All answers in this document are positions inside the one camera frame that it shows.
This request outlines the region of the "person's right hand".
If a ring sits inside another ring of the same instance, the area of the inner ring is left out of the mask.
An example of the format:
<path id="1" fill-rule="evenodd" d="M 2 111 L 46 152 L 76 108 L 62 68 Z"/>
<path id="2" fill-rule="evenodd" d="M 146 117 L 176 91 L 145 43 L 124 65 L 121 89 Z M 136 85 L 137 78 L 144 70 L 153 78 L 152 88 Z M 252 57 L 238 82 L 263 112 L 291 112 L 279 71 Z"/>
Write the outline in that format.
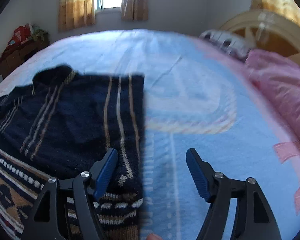
<path id="1" fill-rule="evenodd" d="M 147 236 L 146 240 L 163 240 L 162 237 L 155 233 L 151 233 Z"/>

